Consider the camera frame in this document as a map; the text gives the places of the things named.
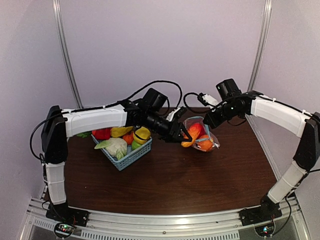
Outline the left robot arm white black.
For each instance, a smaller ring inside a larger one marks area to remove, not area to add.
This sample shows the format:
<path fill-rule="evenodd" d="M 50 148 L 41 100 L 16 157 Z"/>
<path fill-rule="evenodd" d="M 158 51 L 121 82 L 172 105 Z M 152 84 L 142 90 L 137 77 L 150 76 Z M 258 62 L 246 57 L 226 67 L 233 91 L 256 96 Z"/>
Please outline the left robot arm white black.
<path fill-rule="evenodd" d="M 116 103 L 83 109 L 62 110 L 50 108 L 41 132 L 42 151 L 49 197 L 54 205 L 52 213 L 61 222 L 72 218 L 66 207 L 64 166 L 68 157 L 67 139 L 77 134 L 113 127 L 141 126 L 157 133 L 167 143 L 191 142 L 193 139 L 178 113 L 165 119 L 158 111 L 167 97 L 150 88 L 141 100 L 134 103 L 120 100 Z"/>

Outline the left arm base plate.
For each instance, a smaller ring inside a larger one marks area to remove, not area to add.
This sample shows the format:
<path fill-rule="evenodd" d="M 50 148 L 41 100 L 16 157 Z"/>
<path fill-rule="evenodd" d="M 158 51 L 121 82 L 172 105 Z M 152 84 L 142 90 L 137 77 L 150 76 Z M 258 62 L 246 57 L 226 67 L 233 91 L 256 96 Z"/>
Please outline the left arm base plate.
<path fill-rule="evenodd" d="M 72 226 L 85 227 L 87 225 L 89 212 L 72 208 L 69 206 L 49 206 L 45 214 L 46 218 Z"/>

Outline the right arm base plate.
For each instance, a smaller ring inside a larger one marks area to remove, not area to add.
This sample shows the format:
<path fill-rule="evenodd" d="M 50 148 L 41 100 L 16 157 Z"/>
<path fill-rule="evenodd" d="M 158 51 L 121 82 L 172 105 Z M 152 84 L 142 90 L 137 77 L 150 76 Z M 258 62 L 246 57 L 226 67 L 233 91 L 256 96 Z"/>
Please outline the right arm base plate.
<path fill-rule="evenodd" d="M 279 218 L 282 215 L 282 211 L 279 208 L 276 208 L 271 213 L 267 213 L 262 210 L 261 206 L 256 206 L 253 208 L 244 208 L 239 211 L 239 217 L 243 226 L 268 222 L 274 218 Z"/>

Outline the orange fruit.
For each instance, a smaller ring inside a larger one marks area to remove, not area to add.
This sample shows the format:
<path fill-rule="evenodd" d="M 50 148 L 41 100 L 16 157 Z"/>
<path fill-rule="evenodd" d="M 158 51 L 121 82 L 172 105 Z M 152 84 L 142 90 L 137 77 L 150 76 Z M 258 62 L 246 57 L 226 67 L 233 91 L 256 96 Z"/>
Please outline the orange fruit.
<path fill-rule="evenodd" d="M 197 148 L 203 152 L 210 152 L 214 149 L 214 140 L 207 134 L 202 135 L 195 143 Z"/>
<path fill-rule="evenodd" d="M 132 142 L 134 141 L 134 132 L 130 132 L 125 134 L 122 139 L 128 144 L 131 145 Z"/>

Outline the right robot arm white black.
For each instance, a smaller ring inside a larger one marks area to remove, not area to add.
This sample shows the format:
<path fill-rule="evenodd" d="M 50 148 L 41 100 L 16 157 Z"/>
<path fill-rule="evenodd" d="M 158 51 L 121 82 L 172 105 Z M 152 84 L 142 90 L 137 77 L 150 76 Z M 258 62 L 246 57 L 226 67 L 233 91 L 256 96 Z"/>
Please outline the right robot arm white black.
<path fill-rule="evenodd" d="M 299 110 L 255 90 L 242 92 L 232 78 L 217 84 L 216 89 L 221 101 L 204 93 L 198 97 L 203 105 L 210 107 L 204 123 L 212 129 L 234 117 L 254 116 L 270 121 L 300 139 L 291 165 L 261 199 L 261 206 L 256 210 L 258 219 L 266 221 L 276 212 L 276 205 L 313 171 L 320 158 L 320 114 Z"/>

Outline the clear zip top bag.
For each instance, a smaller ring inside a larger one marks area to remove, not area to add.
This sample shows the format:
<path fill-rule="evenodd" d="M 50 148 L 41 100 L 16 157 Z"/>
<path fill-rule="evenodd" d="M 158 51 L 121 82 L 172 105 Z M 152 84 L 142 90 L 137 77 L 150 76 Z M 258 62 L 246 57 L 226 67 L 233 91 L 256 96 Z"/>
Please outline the clear zip top bag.
<path fill-rule="evenodd" d="M 207 153 L 214 149 L 218 149 L 221 146 L 217 137 L 210 132 L 209 126 L 204 123 L 204 117 L 189 117 L 183 122 L 183 125 L 187 129 L 189 135 L 192 137 L 192 141 L 182 142 L 182 147 L 193 147 L 196 150 Z"/>

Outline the red apple toy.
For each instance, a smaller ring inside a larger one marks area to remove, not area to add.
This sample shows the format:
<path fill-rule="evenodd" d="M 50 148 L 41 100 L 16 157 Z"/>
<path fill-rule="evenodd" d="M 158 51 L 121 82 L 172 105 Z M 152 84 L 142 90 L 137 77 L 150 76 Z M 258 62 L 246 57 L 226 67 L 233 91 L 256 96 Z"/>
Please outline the red apple toy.
<path fill-rule="evenodd" d="M 185 120 L 185 126 L 187 129 L 192 127 L 194 124 L 200 124 L 201 126 L 203 125 L 202 119 L 200 118 L 190 118 Z"/>

